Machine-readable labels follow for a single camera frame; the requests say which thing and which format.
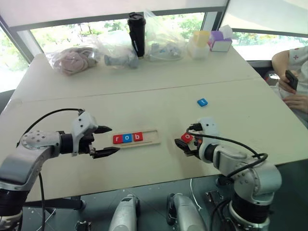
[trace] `plastic bag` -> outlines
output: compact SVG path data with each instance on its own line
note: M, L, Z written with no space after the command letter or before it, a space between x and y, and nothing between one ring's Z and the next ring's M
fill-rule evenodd
M106 66L113 68L137 68L139 60L131 45L130 36L126 31L117 30L94 42L101 54L104 55Z
M185 55L185 40L178 32L169 30L151 11L144 12L146 20L145 56L150 61L173 61Z
M93 67L100 60L94 46L79 46L46 55L51 67L66 75L72 75Z

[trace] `white table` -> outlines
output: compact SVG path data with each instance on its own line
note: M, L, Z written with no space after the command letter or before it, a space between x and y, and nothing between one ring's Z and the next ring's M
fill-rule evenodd
M156 128L162 141L157 145L122 149L96 160L87 154L77 157L66 154L50 159L42 170L46 199L218 174L211 164L186 157L174 144L175 138L203 116L214 117L222 137L268 153L274 164L307 158L307 129L233 49L229 53L211 53L206 62L186 59L167 64L144 63L153 76L149 71L142 77L140 70L108 70L109 75L99 78L100 73L94 69L72 77L51 74L50 70L46 70L42 79L30 75L35 74L36 69L40 73L41 66L35 63L43 62L42 57L38 57L31 64L13 100L0 116L0 162L14 151L21 134L33 121L65 107L85 108L100 125L109 126L114 132ZM172 71L171 67L181 68L182 72ZM156 70L165 76L154 76ZM106 82L102 91L96 82ZM88 86L81 91L85 83ZM204 108L196 103L201 98L209 102ZM70 132L76 116L74 112L52 115L36 128ZM95 138L97 148L112 146L112 132ZM37 200L40 200L38 182L27 201Z

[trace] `sleeve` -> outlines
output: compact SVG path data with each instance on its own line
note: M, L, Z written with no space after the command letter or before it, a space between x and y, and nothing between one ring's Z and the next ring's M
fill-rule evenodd
M308 60L308 46L290 50L289 65L301 67Z

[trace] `person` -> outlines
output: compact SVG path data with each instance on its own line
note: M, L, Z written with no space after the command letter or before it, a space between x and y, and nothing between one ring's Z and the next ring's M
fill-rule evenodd
M308 46L275 54L272 65L280 77L273 90L308 128ZM286 70L298 78L296 90L288 85Z

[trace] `white shirt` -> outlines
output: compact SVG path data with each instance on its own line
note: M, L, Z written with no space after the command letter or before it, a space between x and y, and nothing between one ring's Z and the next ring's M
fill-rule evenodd
M296 94L308 95L308 46L290 50L288 69L295 70L298 73ZM273 90L281 99L292 95L291 93L281 89L279 87L279 83L273 87ZM296 109L292 109L292 111L308 128L308 114Z

